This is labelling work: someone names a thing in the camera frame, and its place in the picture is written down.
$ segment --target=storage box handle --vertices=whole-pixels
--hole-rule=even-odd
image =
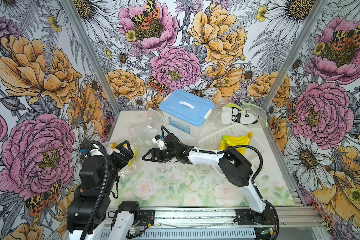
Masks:
[[[191,105],[191,104],[189,104],[189,103],[186,103],[186,102],[183,102],[183,101],[180,101],[179,102],[180,104],[183,104],[183,105],[185,105],[185,106],[187,106],[187,107],[189,107],[189,108],[195,108],[193,105]]]

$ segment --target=plastic storage box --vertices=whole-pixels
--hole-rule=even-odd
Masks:
[[[168,124],[193,137],[203,130],[214,107],[213,102],[180,89],[170,93],[159,105]]]

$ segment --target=blue lid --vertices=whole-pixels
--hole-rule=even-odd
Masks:
[[[158,107],[161,111],[199,127],[205,122],[215,104],[192,93],[176,89]]]

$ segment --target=white plastic basket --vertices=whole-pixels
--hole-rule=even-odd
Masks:
[[[242,137],[247,135],[249,132],[251,132],[251,130],[243,124],[235,123],[201,138],[198,144],[201,149],[218,150],[224,135]],[[260,153],[265,152],[265,147],[256,139],[255,136],[251,137],[249,145],[257,148]],[[251,161],[257,157],[257,154],[253,150],[245,149],[244,156]]]

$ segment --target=banana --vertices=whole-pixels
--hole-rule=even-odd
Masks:
[[[227,148],[227,145],[225,144],[225,141],[224,139],[221,141],[220,143],[220,147],[219,147],[219,150],[225,150]]]
[[[252,136],[253,136],[252,132],[249,132],[246,136],[243,136],[243,137],[232,137],[232,136],[224,135],[223,141],[225,141],[225,143],[230,147],[237,146],[237,145],[248,145],[250,142],[250,138]],[[237,148],[237,151],[239,151],[240,154],[243,155],[245,152],[245,148],[244,147]]]

